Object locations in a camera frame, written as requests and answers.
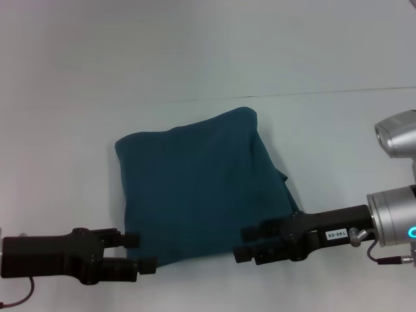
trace teal cloth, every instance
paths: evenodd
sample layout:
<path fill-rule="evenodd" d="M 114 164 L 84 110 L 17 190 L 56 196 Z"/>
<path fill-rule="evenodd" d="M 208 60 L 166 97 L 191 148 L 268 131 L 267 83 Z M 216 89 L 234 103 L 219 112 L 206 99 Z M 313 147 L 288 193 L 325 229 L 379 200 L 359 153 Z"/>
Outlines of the teal cloth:
<path fill-rule="evenodd" d="M 141 232 L 129 258 L 167 265 L 232 252 L 240 230 L 298 210 L 241 107 L 165 132 L 135 133 L 116 143 L 126 198 L 125 230 Z"/>

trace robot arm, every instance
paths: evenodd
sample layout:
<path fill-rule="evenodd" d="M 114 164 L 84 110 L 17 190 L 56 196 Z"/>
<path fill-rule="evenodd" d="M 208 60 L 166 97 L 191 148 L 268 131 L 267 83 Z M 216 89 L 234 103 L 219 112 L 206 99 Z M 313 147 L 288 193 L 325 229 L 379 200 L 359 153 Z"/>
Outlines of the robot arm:
<path fill-rule="evenodd" d="M 396 114 L 375 125 L 380 146 L 391 158 L 416 158 L 416 110 Z M 255 259 L 257 265 L 290 259 L 301 261 L 314 250 L 374 240 L 367 254 L 379 265 L 416 266 L 416 185 L 367 195 L 362 205 L 318 214 L 295 213 L 267 220 L 241 231 L 248 246 L 234 249 L 238 263 Z M 261 244 L 251 244 L 264 239 Z M 411 244 L 411 255 L 375 259 L 372 247 Z"/>
<path fill-rule="evenodd" d="M 82 284 L 99 281 L 136 281 L 137 273 L 153 274 L 156 259 L 106 258 L 105 248 L 138 248 L 140 235 L 121 235 L 117 229 L 76 228 L 70 234 L 49 237 L 5 237 L 2 278 L 68 275 Z"/>

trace cable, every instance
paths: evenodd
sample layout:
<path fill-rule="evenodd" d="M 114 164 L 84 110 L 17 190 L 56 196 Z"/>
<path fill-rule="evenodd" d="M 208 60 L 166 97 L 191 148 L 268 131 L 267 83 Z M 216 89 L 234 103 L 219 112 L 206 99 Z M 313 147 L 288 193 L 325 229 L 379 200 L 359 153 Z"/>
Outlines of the cable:
<path fill-rule="evenodd" d="M 23 298 L 22 300 L 14 302 L 12 304 L 4 304 L 4 303 L 0 302 L 0 309 L 4 309 L 6 307 L 16 307 L 20 304 L 25 303 L 32 296 L 32 294 L 34 292 L 34 281 L 33 281 L 32 277 L 29 277 L 29 279 L 31 281 L 31 291 L 29 291 L 29 294 L 25 298 Z"/>
<path fill-rule="evenodd" d="M 372 244 L 370 245 L 369 249 L 367 249 L 367 257 L 370 258 L 372 261 L 377 262 L 377 259 L 374 258 L 371 255 L 371 250 L 374 248 L 374 246 L 377 245 L 377 243 L 378 243 L 378 236 L 377 236 L 375 230 L 373 230 L 373 229 L 368 229 L 367 232 L 368 233 L 373 233 L 375 235 L 375 237 L 376 237 L 375 240 L 374 240 L 374 242 L 372 242 Z"/>

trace white label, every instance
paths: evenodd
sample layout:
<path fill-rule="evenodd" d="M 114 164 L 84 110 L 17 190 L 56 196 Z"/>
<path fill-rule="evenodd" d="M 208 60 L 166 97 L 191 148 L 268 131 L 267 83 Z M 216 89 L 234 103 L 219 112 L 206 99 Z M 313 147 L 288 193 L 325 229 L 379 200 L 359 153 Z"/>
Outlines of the white label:
<path fill-rule="evenodd" d="M 326 239 L 328 239 L 329 241 L 332 239 L 343 239 L 345 237 L 348 237 L 346 229 L 336 229 L 335 231 L 325 232 L 325 235 Z"/>

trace blue light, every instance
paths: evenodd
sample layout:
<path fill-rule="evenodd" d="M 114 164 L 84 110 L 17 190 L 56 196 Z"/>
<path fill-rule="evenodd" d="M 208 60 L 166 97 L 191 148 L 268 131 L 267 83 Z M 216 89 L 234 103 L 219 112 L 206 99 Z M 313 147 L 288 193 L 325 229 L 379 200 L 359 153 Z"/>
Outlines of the blue light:
<path fill-rule="evenodd" d="M 413 226 L 410 230 L 409 230 L 409 236 L 413 239 L 416 239 L 416 226 Z"/>

